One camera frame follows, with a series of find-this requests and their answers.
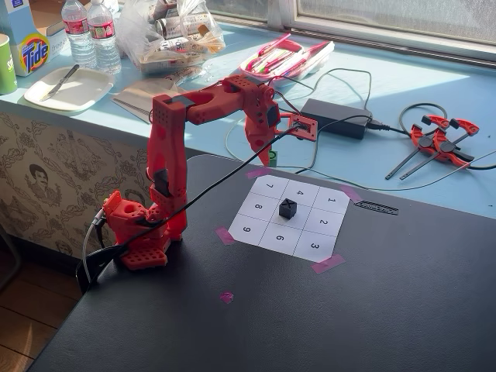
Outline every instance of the light blue windowsill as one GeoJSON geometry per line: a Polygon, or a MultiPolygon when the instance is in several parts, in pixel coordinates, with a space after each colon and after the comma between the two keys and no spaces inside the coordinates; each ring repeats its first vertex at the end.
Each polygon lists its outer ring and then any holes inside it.
{"type": "MultiPolygon", "coordinates": [[[[204,77],[200,77],[183,84],[182,88],[201,88],[231,74],[239,63],[255,52],[261,44],[280,35],[266,30],[226,24],[222,24],[222,29],[227,47],[205,64],[205,66],[212,65],[208,70],[214,79],[206,81],[204,77]]],[[[319,41],[300,36],[294,36],[292,39],[304,47],[319,41]]],[[[112,95],[142,78],[141,73],[127,59],[122,61],[122,73],[116,77],[115,86],[110,93],[88,110],[76,115],[43,111],[22,98],[26,89],[42,76],[59,67],[72,64],[70,52],[66,51],[64,55],[55,58],[40,71],[25,78],[18,77],[19,89],[10,95],[0,97],[0,111],[63,126],[90,136],[146,147],[150,126],[110,100],[112,95]]],[[[315,76],[307,77],[303,82],[313,85],[323,72],[335,67],[361,69],[372,73],[372,93],[368,108],[374,114],[374,118],[384,124],[398,127],[398,115],[407,105],[416,102],[435,102],[447,110],[450,118],[464,118],[479,125],[480,132],[460,144],[463,152],[479,157],[496,150],[494,122],[496,105],[493,99],[496,91],[496,72],[382,50],[336,44],[327,65],[315,76]]],[[[326,77],[317,91],[305,98],[301,97],[308,94],[307,88],[299,85],[290,85],[283,88],[282,92],[297,108],[301,108],[308,97],[362,107],[362,98],[367,96],[367,76],[345,71],[337,71],[334,76],[342,80],[326,77]]],[[[281,107],[287,108],[284,103],[281,103],[281,107]]],[[[427,112],[413,110],[408,113],[405,116],[407,128],[410,128],[414,122],[420,124],[422,115],[427,112]]],[[[237,112],[230,117],[202,126],[188,123],[185,134],[186,146],[201,152],[230,157],[224,147],[224,135],[229,127],[242,117],[243,114],[237,112]]],[[[450,129],[448,137],[455,139],[461,134],[462,129],[457,131],[450,129]]],[[[393,132],[369,131],[361,141],[327,133],[321,135],[319,141],[319,156],[315,164],[317,171],[369,187],[408,188],[430,182],[454,169],[453,166],[433,161],[407,180],[399,181],[399,175],[423,159],[421,155],[417,155],[394,178],[386,181],[385,174],[413,150],[407,137],[393,132]]],[[[293,137],[282,139],[274,145],[278,164],[307,166],[312,158],[313,146],[313,143],[299,141],[293,137]]],[[[229,147],[242,159],[248,158],[253,153],[246,141],[241,122],[232,131],[229,147]]],[[[496,163],[496,154],[475,165],[492,163],[496,163]]],[[[306,174],[321,177],[312,172],[306,174]]],[[[389,192],[404,198],[496,218],[496,170],[463,170],[427,188],[389,192]]]]}

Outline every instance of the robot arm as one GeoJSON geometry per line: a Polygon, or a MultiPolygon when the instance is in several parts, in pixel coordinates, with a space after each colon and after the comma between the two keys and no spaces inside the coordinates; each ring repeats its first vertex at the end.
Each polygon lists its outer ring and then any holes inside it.
{"type": "MultiPolygon", "coordinates": [[[[120,193],[114,191],[103,208],[117,243],[150,228],[187,203],[184,149],[187,121],[201,125],[243,110],[246,138],[252,150],[258,151],[279,134],[276,126],[281,114],[273,98],[273,88],[237,75],[199,91],[154,97],[146,169],[148,178],[153,181],[150,186],[153,205],[146,209],[135,201],[121,199],[120,193]]],[[[296,129],[292,135],[315,141],[315,120],[293,114],[282,116],[289,117],[289,126],[299,122],[307,129],[296,129]]],[[[259,158],[267,166],[269,148],[260,153],[259,158]]],[[[128,253],[121,257],[122,262],[131,270],[163,266],[167,262],[164,251],[171,240],[181,239],[187,225],[186,212],[178,213],[165,226],[134,240],[128,253]]]]}

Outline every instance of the numbered grid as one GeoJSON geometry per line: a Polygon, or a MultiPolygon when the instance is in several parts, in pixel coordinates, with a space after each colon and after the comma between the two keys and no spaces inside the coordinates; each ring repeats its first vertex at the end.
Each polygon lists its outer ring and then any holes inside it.
{"type": "Polygon", "coordinates": [[[275,176],[257,178],[229,233],[240,242],[314,262],[329,258],[350,199],[341,191],[275,176]],[[279,216],[285,199],[297,202],[292,219],[279,216]]]}

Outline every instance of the wall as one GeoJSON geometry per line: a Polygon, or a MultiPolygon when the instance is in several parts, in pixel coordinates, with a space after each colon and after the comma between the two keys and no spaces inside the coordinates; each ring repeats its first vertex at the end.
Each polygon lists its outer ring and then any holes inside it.
{"type": "MultiPolygon", "coordinates": [[[[0,112],[0,223],[8,233],[81,258],[103,199],[151,205],[146,151],[0,112]]],[[[104,242],[113,233],[104,227],[104,242]]],[[[93,235],[88,251],[100,246],[93,235]]]]}

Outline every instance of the white plate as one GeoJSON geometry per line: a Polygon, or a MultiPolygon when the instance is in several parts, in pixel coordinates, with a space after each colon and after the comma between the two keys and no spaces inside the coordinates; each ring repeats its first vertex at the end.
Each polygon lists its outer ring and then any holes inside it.
{"type": "Polygon", "coordinates": [[[97,102],[114,86],[112,75],[80,67],[52,98],[41,102],[40,99],[57,85],[71,68],[72,66],[62,67],[42,77],[24,93],[24,98],[47,109],[81,111],[97,102]]]}

